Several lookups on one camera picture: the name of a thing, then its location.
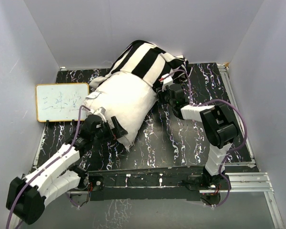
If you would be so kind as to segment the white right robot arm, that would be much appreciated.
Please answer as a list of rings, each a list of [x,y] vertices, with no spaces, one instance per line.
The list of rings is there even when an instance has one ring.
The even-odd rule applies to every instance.
[[[210,143],[208,160],[204,166],[203,184],[214,189],[220,184],[225,170],[225,158],[234,138],[240,135],[238,124],[233,119],[230,108],[224,100],[212,100],[205,104],[190,104],[180,84],[172,81],[161,82],[156,92],[160,101],[171,106],[174,115],[182,120],[194,120],[203,124],[204,132]]]

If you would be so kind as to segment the white pillow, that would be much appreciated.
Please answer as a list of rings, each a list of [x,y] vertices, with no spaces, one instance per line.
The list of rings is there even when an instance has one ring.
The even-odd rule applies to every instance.
[[[128,134],[119,138],[128,151],[133,146],[145,117],[157,101],[157,94],[143,79],[131,73],[118,72],[110,77],[97,77],[89,86],[94,89],[85,97],[83,105],[91,112],[104,108],[104,116],[111,127],[111,117],[117,121]]]

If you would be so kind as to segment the black white striped pillowcase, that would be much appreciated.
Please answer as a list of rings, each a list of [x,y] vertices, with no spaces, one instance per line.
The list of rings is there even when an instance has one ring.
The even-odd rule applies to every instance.
[[[96,89],[115,73],[125,72],[141,78],[155,91],[161,87],[161,77],[175,70],[191,73],[191,66],[183,55],[174,56],[155,44],[136,40],[123,51],[105,76],[94,78],[89,86]]]

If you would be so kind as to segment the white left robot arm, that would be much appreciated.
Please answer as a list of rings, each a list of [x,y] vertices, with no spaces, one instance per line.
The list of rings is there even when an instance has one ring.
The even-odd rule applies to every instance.
[[[113,125],[100,115],[88,115],[42,166],[24,178],[14,178],[6,201],[6,208],[10,211],[8,220],[16,215],[26,224],[33,224],[59,196],[74,188],[85,190],[89,184],[88,173],[74,163],[92,148],[94,142],[119,139],[128,134],[115,116],[111,121]]]

